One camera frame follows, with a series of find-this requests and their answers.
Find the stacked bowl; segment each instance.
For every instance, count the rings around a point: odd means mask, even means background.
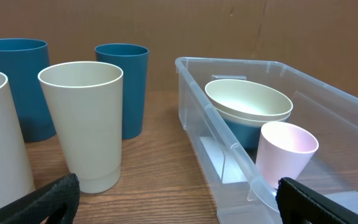
[[[245,80],[211,81],[205,93],[245,150],[257,149],[262,126],[286,121],[293,108],[283,93]]]

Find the brown wall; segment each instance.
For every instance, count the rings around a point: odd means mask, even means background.
[[[52,64],[144,45],[148,90],[176,90],[192,56],[276,60],[358,96],[358,0],[0,0],[3,37],[46,40]]]

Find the clear plastic container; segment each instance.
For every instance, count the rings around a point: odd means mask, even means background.
[[[297,181],[358,213],[358,98],[278,62],[182,57],[179,118],[216,201],[221,223],[281,223],[275,191],[204,93],[211,80],[238,78],[286,94],[288,120],[320,147]]]

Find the pink cup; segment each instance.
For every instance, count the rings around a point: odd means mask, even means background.
[[[296,179],[317,149],[317,139],[305,129],[272,121],[262,126],[256,166],[277,189],[282,177]]]

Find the wooden table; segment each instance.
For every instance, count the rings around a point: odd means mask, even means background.
[[[26,147],[37,188],[69,173],[56,136]],[[122,143],[121,178],[103,193],[81,193],[75,223],[219,223],[177,92],[146,94],[143,132]]]

